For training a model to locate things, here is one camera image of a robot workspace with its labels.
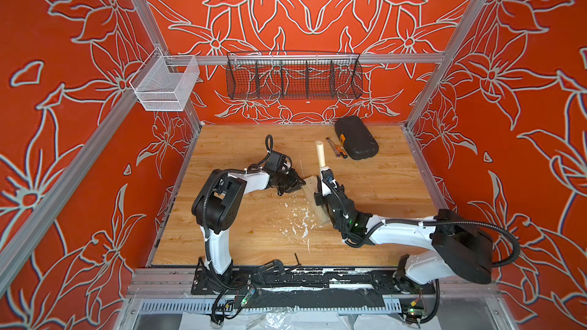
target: wrench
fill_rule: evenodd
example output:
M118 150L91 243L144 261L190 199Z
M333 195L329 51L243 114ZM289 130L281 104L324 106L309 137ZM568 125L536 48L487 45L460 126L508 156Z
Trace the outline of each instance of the wrench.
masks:
M338 150L336 149L336 145L334 145L334 143L332 142L332 140L329 137L327 137L327 142L332 147L332 150L334 150L334 154L336 155L336 157L340 158L341 154L338 152Z

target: wooden block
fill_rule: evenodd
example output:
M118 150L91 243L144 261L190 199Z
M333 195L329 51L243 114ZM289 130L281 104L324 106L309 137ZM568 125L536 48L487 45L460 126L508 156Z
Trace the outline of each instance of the wooden block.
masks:
M314 212L315 221L318 222L318 227L330 225L330 217L326 213L324 205L316 205L314 200L314 193L318 192L318 179L316 176L310 176L304 179L306 184L302 186L302 190L306 195L306 199L310 203L311 211Z

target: white wire basket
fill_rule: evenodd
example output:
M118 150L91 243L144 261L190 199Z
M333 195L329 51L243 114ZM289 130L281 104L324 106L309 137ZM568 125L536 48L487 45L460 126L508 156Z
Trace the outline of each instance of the white wire basket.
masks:
M147 111L183 111L200 76L195 56L185 67L167 65L166 58L156 48L130 82Z

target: black mounting base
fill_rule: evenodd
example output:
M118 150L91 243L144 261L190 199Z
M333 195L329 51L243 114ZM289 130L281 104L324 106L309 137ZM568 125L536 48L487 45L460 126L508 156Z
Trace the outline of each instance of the black mounting base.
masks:
M298 267L273 264L258 266L235 266L232 268L232 276L237 273L245 273L255 288L288 287L296 290L306 288L337 288L356 290L365 288L372 290L377 295L382 294L420 294L419 288L396 288L394 286L394 269L365 269L355 267ZM216 280L200 267L194 276L191 288L193 295L217 294L221 287ZM422 294L434 294L432 284L422 286ZM236 291L227 291L227 294L236 294Z

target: black tool case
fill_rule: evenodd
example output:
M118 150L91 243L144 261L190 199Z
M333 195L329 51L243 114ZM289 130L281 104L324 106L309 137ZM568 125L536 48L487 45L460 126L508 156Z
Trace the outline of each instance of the black tool case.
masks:
M379 151L375 138L356 116L338 119L334 123L334 131L352 159L370 158Z

